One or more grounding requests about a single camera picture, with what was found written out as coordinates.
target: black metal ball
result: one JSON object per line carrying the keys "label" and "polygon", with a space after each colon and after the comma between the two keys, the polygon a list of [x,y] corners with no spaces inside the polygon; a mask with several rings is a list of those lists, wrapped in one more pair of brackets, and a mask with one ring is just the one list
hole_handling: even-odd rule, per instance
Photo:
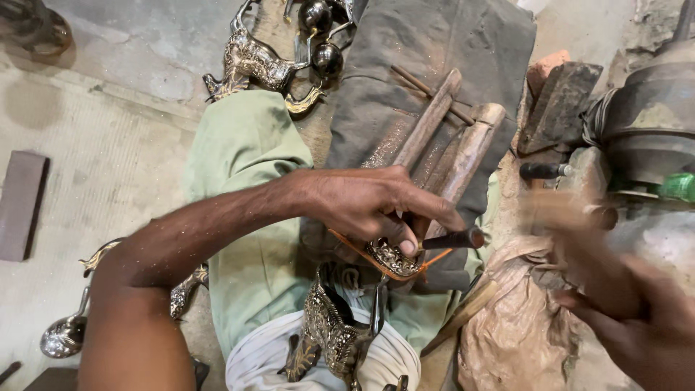
{"label": "black metal ball", "polygon": [[321,42],[311,54],[311,68],[322,79],[332,79],[343,69],[343,53],[336,45]]}
{"label": "black metal ball", "polygon": [[316,35],[323,35],[333,25],[331,7],[324,0],[306,0],[300,7],[300,29],[311,35],[316,29]]}

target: engraved metal piece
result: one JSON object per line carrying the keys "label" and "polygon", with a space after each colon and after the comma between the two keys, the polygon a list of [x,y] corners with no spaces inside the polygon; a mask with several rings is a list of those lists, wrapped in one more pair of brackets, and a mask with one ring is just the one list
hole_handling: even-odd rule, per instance
{"label": "engraved metal piece", "polygon": [[82,264],[82,266],[85,267],[85,273],[84,273],[84,278],[89,277],[90,273],[92,273],[96,268],[97,265],[99,264],[99,261],[108,253],[108,251],[114,247],[116,247],[117,244],[123,241],[125,238],[118,238],[114,239],[112,241],[109,241],[107,244],[104,244],[102,247],[97,250],[94,255],[88,260],[79,260],[79,262]]}
{"label": "engraved metal piece", "polygon": [[169,314],[172,319],[179,320],[179,317],[188,307],[188,301],[190,299],[190,294],[193,292],[193,288],[198,285],[204,285],[205,288],[208,286],[208,265],[202,264],[198,266],[193,274],[188,276],[181,284],[178,284],[171,291],[171,301],[169,306]]}
{"label": "engraved metal piece", "polygon": [[50,358],[66,358],[82,350],[87,317],[83,314],[89,301],[89,287],[82,292],[82,301],[77,312],[54,322],[41,336],[41,352]]}
{"label": "engraved metal piece", "polygon": [[365,252],[389,271],[401,277],[409,277],[420,271],[420,264],[401,253],[398,247],[391,247],[386,238],[367,242]]}
{"label": "engraved metal piece", "polygon": [[301,100],[295,100],[291,93],[285,96],[285,107],[292,114],[301,114],[309,110],[320,97],[326,96],[326,93],[321,91],[321,87],[312,86],[311,90],[306,94],[306,97]]}
{"label": "engraved metal piece", "polygon": [[286,366],[278,373],[285,373],[290,382],[299,381],[323,355],[333,375],[351,390],[360,390],[357,370],[384,326],[389,278],[384,276],[377,285],[370,323],[363,324],[354,320],[348,303],[327,284],[329,268],[321,264],[316,270],[316,281],[304,302],[302,335],[290,339]]}
{"label": "engraved metal piece", "polygon": [[[310,35],[306,40],[306,61],[280,58],[270,45],[254,38],[243,24],[241,18],[252,1],[246,0],[229,25],[231,36],[224,47],[224,77],[222,80],[217,80],[209,73],[203,76],[205,86],[210,93],[208,99],[213,102],[248,89],[249,77],[258,79],[273,90],[283,91],[296,71],[310,66],[311,39],[315,34]],[[305,98],[298,101],[287,93],[285,105],[288,111],[297,114],[311,108],[319,97],[325,96],[323,92],[316,89],[313,87]]]}
{"label": "engraved metal piece", "polygon": [[[92,271],[97,268],[99,262],[104,258],[104,255],[109,252],[110,249],[116,247],[125,238],[118,238],[109,241],[97,250],[94,255],[88,260],[80,260],[80,263],[85,267],[84,277],[87,278]],[[196,286],[202,284],[205,288],[208,286],[208,265],[202,264],[198,266],[193,274],[188,276],[181,284],[178,284],[171,291],[169,313],[174,320],[178,320],[179,317],[188,307],[188,300],[190,299],[190,293]]]}
{"label": "engraved metal piece", "polygon": [[384,391],[408,391],[408,375],[401,375],[396,385],[387,384]]}

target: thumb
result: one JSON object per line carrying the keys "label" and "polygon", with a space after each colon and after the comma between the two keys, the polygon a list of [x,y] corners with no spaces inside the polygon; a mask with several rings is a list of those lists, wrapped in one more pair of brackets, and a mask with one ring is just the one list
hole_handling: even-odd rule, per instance
{"label": "thumb", "polygon": [[595,310],[582,294],[575,290],[557,291],[554,297],[558,304],[586,323],[609,352],[624,353],[630,345],[630,334],[625,325]]}
{"label": "thumb", "polygon": [[382,234],[392,246],[400,247],[406,257],[413,257],[418,252],[418,240],[413,230],[393,212],[381,217]]}

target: silver spoon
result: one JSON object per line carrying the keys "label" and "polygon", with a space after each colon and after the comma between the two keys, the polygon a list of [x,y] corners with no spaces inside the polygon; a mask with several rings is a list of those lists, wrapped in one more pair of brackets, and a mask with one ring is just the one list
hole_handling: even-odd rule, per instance
{"label": "silver spoon", "polygon": [[66,358],[82,350],[87,317],[83,314],[89,301],[89,286],[82,292],[80,309],[73,315],[59,319],[41,336],[41,351],[50,358]]}

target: green plastic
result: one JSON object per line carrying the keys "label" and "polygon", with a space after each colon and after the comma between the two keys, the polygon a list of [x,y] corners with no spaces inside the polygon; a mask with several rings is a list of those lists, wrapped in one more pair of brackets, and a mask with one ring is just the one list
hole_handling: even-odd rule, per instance
{"label": "green plastic", "polygon": [[695,174],[673,174],[659,188],[659,196],[685,202],[695,202]]}

